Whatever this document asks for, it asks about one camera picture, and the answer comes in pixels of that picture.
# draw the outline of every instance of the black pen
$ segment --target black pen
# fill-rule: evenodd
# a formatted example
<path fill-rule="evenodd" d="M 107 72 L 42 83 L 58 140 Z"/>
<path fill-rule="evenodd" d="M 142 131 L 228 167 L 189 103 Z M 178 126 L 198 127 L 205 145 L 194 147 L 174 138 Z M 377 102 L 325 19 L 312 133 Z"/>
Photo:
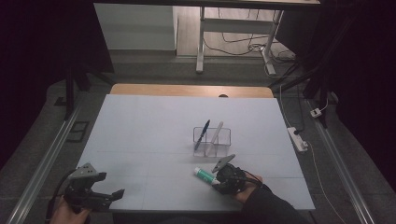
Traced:
<path fill-rule="evenodd" d="M 196 144 L 195 147 L 194 147 L 194 150 L 196 150 L 196 149 L 198 148 L 199 144 L 201 143 L 202 138 L 204 137 L 204 135 L 205 135 L 205 133 L 206 133 L 206 129 L 207 129 L 207 127 L 209 127 L 209 123 L 210 123 L 210 119 L 206 122 L 205 127 L 204 127 L 204 129 L 202 130 L 201 136 L 199 137 L 199 139 L 198 139 L 198 141 L 197 141 L 197 144 Z"/>

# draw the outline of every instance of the marker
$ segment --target marker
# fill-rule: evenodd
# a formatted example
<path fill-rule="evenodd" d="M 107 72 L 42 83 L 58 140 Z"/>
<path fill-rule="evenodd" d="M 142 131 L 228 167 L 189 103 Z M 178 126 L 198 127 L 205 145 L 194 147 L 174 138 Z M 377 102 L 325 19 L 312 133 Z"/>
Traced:
<path fill-rule="evenodd" d="M 208 184 L 217 185 L 220 183 L 212 174 L 199 167 L 195 168 L 194 173 L 196 176 L 198 176 L 200 179 L 204 180 Z"/>
<path fill-rule="evenodd" d="M 198 148 L 198 146 L 200 145 L 200 143 L 201 143 L 201 141 L 202 141 L 202 138 L 204 137 L 204 135 L 205 135 L 205 133 L 206 133 L 207 127 L 209 127 L 209 123 L 210 123 L 210 120 L 208 120 L 208 121 L 206 122 L 205 127 L 204 127 L 204 129 L 202 130 L 201 136 L 199 137 L 199 139 L 198 139 L 198 141 L 197 141 L 197 144 L 196 144 L 195 147 L 194 147 L 194 150 L 196 150 L 196 149 Z"/>
<path fill-rule="evenodd" d="M 215 144 L 216 138 L 218 138 L 218 136 L 219 136 L 219 132 L 220 132 L 220 130 L 222 128 L 222 125 L 223 125 L 223 122 L 221 121 L 219 123 L 218 128 L 215 131 L 215 134 L 213 134 L 212 141 L 210 142 L 209 146 L 206 148 L 205 156 L 209 155 L 210 150 L 212 150 L 212 147 Z"/>

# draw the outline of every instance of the power strip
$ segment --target power strip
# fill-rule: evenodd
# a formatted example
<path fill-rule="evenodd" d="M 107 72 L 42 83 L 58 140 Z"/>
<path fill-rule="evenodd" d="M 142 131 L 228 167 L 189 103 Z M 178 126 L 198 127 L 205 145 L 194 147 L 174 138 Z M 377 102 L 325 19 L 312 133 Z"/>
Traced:
<path fill-rule="evenodd" d="M 295 134 L 296 129 L 294 127 L 288 128 L 288 132 L 294 145 L 297 147 L 299 152 L 305 152 L 308 150 L 308 144 L 303 141 L 299 134 Z"/>

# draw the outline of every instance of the wooden floor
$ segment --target wooden floor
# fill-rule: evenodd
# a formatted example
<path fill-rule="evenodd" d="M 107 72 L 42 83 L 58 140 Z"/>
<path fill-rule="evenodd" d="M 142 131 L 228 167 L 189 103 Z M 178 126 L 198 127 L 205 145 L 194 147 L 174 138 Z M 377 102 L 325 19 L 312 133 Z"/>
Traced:
<path fill-rule="evenodd" d="M 240 8 L 217 8 L 207 7 L 205 9 L 206 18 L 223 18 L 236 20 L 252 20 L 256 18 L 259 21 L 271 21 L 274 15 L 272 10 L 258 10 L 258 9 L 240 9 Z M 200 29 L 200 8 L 199 7 L 177 7 L 177 56 L 196 56 L 199 29 Z M 250 44 L 265 44 L 267 38 L 254 38 L 262 35 L 253 35 Z M 241 54 L 248 52 L 248 44 L 251 35 L 248 34 L 229 34 L 229 33 L 205 33 L 204 39 L 206 44 L 212 48 L 205 46 L 205 56 L 232 56 L 218 50 L 221 49 L 233 54 Z M 228 43 L 227 41 L 246 39 L 245 41 Z M 277 55 L 280 51 L 287 50 L 282 44 L 275 43 L 272 46 L 272 51 Z M 259 52 L 249 52 L 243 57 L 261 57 Z M 292 52 L 282 52 L 282 57 L 292 57 Z"/>

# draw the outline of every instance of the hand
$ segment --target hand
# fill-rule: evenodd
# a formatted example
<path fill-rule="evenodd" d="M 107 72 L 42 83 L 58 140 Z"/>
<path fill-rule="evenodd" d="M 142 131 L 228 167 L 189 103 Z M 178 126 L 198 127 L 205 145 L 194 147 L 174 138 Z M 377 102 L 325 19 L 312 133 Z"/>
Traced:
<path fill-rule="evenodd" d="M 257 179 L 259 179 L 262 182 L 262 177 L 259 175 L 253 176 L 248 173 L 245 173 L 245 174 L 247 175 L 247 178 L 255 179 L 255 177 L 256 177 Z M 250 196 L 251 192 L 253 192 L 253 190 L 256 188 L 257 188 L 257 185 L 247 181 L 245 183 L 245 190 L 235 194 L 234 197 L 238 202 L 245 203 L 246 200 L 248 199 L 248 197 Z"/>
<path fill-rule="evenodd" d="M 80 213 L 74 213 L 62 197 L 49 224 L 83 224 L 90 212 L 89 209 L 82 209 Z"/>

